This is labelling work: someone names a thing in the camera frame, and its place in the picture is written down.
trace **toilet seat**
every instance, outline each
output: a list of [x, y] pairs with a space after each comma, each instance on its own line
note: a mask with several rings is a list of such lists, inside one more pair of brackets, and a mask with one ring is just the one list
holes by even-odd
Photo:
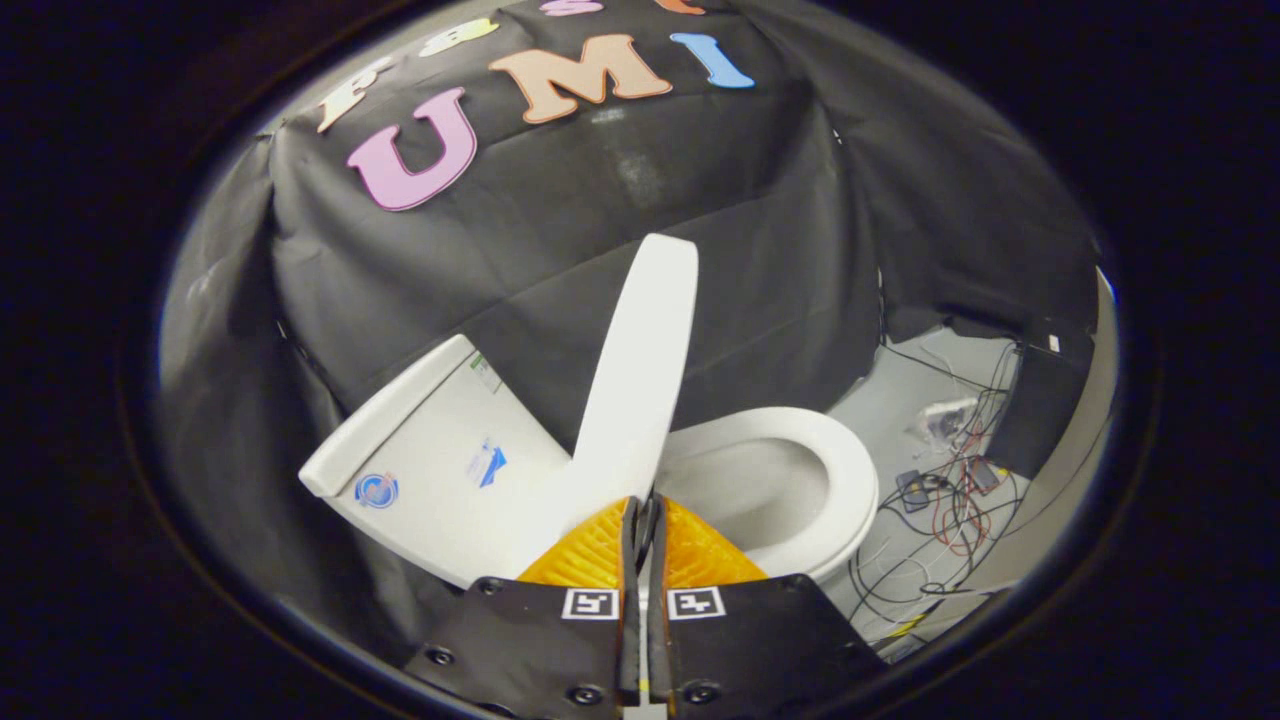
[[746, 555], [771, 577], [826, 577], [861, 543], [879, 502], [870, 455], [840, 421], [799, 407], [759, 407], [671, 433], [659, 466], [746, 441], [783, 439], [813, 452], [827, 471], [827, 498], [799, 533]]

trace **white floor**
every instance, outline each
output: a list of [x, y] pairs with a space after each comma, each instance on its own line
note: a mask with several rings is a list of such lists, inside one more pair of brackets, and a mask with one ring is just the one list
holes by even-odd
[[[972, 557], [965, 556], [964, 541], [954, 532], [945, 536], [950, 547], [948, 542], [933, 537], [934, 524], [940, 528], [947, 524], [947, 505], [936, 518], [938, 503], [933, 495], [929, 506], [913, 514], [905, 512], [901, 501], [888, 505], [901, 515], [890, 510], [878, 512], [870, 534], [851, 564], [854, 578], [845, 573], [823, 583], [832, 601], [851, 614], [854, 628], [867, 642], [874, 643], [908, 630], [925, 639], [937, 635], [977, 609], [984, 592], [1016, 584], [1048, 552], [1073, 519], [1106, 447], [1106, 442], [1100, 441], [1107, 437], [1110, 428], [1117, 374], [1114, 297], [1101, 273], [1098, 281], [1094, 356], [1075, 414], [1034, 482], [1010, 475], [989, 495], [970, 496], [974, 510], [969, 512], [983, 514], [989, 520], [984, 524], [986, 537], [980, 543], [977, 543], [975, 528], [970, 527], [965, 533], [970, 543], [977, 543]], [[943, 329], [892, 347], [937, 368], [950, 364], [954, 374], [977, 383], [1006, 388], [1014, 373], [1005, 369], [996, 373], [996, 368], [1007, 345], [1002, 340], [963, 338]], [[950, 451], [936, 452], [908, 432], [916, 413], [932, 402], [978, 392], [973, 386], [954, 382], [945, 373], [882, 347], [872, 373], [829, 414], [852, 429], [867, 446], [879, 475], [883, 500], [897, 489], [895, 478], [902, 471], [932, 469], [951, 457]], [[986, 441], [982, 441], [969, 452], [984, 447]], [[952, 480], [957, 477], [959, 473], [951, 474]], [[1010, 529], [1016, 532], [1016, 539], [1010, 537], [1001, 543], [1001, 536]], [[970, 561], [977, 569], [969, 569]], [[925, 583], [943, 583], [947, 591], [959, 583], [961, 593], [929, 594], [922, 592]], [[868, 587], [879, 597], [869, 596]], [[925, 589], [942, 588], [928, 585]], [[946, 602], [922, 620], [919, 628], [910, 625], [938, 600]], [[897, 652], [886, 647], [882, 656], [891, 657]]]
[[[892, 348], [938, 368], [950, 364], [954, 374], [975, 383], [1009, 388], [1018, 363], [1010, 346], [1006, 340], [963, 338], [942, 329]], [[913, 432], [918, 413], [934, 402], [977, 398], [979, 392], [980, 388], [973, 384], [954, 380], [882, 347], [872, 373], [829, 414], [852, 429], [867, 446], [876, 464], [883, 501], [896, 492], [895, 478], [901, 473], [931, 470], [955, 455], [950, 448], [936, 448]], [[988, 397], [982, 413], [984, 421], [989, 421], [1005, 401], [1004, 395], [988, 393]], [[984, 447], [986, 438], [977, 441], [966, 455], [980, 452]], [[960, 482], [959, 465], [954, 466], [950, 478]], [[823, 583], [824, 589], [842, 611], [852, 612], [854, 628], [865, 641], [874, 642], [893, 633], [946, 597], [927, 594], [922, 592], [922, 585], [942, 583], [946, 589], [952, 589], [956, 580], [964, 579], [969, 562], [982, 559], [992, 538], [1007, 525], [1016, 507], [1015, 498], [1025, 492], [1027, 484], [1025, 479], [1011, 477], [986, 496], [970, 496], [960, 516], [975, 516], [975, 523], [987, 528], [983, 532], [986, 537], [970, 525], [964, 529], [964, 539], [955, 530], [940, 533], [946, 542], [937, 539], [933, 529], [946, 528], [946, 509], [950, 505], [940, 501], [940, 493], [931, 493], [931, 505], [910, 514], [901, 501], [888, 503], [891, 510], [877, 515], [870, 534], [863, 541], [847, 571]], [[974, 546], [972, 559], [968, 557], [966, 542]], [[858, 579], [856, 585], [851, 574]], [[868, 587], [881, 597], [868, 596]], [[929, 585], [927, 589], [941, 588]]]

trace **white toilet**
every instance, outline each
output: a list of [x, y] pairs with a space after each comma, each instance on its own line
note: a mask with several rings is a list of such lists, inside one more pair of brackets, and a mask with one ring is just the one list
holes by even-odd
[[[376, 421], [340, 428], [302, 480], [375, 539], [460, 587], [481, 575], [517, 577], [591, 510], [645, 495], [575, 477], [570, 455], [463, 336], [415, 363], [360, 414]], [[867, 536], [878, 493], [858, 437], [795, 407], [671, 433], [654, 488], [771, 577], [806, 573], [819, 583]], [[582, 505], [571, 521], [554, 519], [566, 497]]]
[[745, 410], [671, 433], [654, 489], [769, 577], [804, 573], [819, 584], [867, 537], [879, 502], [858, 436], [797, 407]]
[[870, 457], [836, 420], [794, 407], [669, 433], [696, 286], [692, 243], [645, 237], [572, 457], [460, 334], [357, 409], [298, 478], [374, 539], [460, 587], [518, 577], [586, 518], [654, 488], [767, 574], [820, 583], [870, 527]]

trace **black fabric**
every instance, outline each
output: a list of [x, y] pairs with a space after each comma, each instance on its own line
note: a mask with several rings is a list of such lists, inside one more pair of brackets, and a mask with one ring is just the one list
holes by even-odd
[[[733, 13], [681, 17], [653, 3], [547, 18], [536, 3], [431, 58], [403, 49], [369, 97], [326, 133], [319, 110], [275, 135], [271, 178], [283, 313], [356, 407], [453, 333], [572, 447], [612, 306], [636, 242], [698, 243], [694, 332], [676, 427], [762, 405], [824, 410], [865, 374], [878, 325], [876, 263], [855, 231], [849, 178], [813, 86]], [[488, 63], [530, 47], [577, 58], [627, 32], [675, 90], [608, 97], [543, 126]], [[756, 87], [724, 90], [673, 32], [705, 32]], [[419, 208], [389, 213], [347, 155], [399, 124], [408, 167], [440, 155], [415, 127], [424, 100], [465, 87], [472, 165]]]
[[[252, 583], [394, 664], [457, 593], [348, 527], [298, 468], [454, 333], [572, 448], [649, 232], [700, 255], [676, 428], [833, 405], [870, 369], [878, 270], [895, 340], [948, 316], [979, 333], [1093, 323], [1087, 224], [1043, 161], [882, 38], [792, 3], [538, 5], [440, 55], [388, 49], [393, 65], [324, 135], [311, 108], [253, 138], [183, 238], [164, 304], [157, 427], [182, 502]], [[613, 32], [675, 90], [530, 126], [511, 77], [486, 68], [529, 47], [577, 58]], [[710, 86], [675, 32], [716, 36], [756, 87]], [[430, 165], [439, 141], [412, 110], [458, 86], [474, 163], [417, 208], [378, 208], [348, 155], [399, 124], [404, 161]]]
[[804, 69], [829, 110], [865, 199], [895, 342], [952, 320], [972, 336], [1020, 334], [1042, 318], [1092, 332], [1094, 231], [1007, 120], [827, 10], [796, 0], [735, 5]]

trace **letter m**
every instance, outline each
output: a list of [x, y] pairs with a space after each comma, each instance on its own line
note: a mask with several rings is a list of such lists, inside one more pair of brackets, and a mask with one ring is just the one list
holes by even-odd
[[605, 76], [616, 97], [649, 97], [671, 92], [671, 83], [653, 74], [631, 44], [630, 35], [599, 35], [582, 44], [582, 59], [570, 60], [545, 50], [524, 50], [489, 64], [511, 74], [529, 101], [524, 118], [539, 124], [577, 110], [577, 101], [556, 91], [559, 86], [591, 102], [604, 102]]

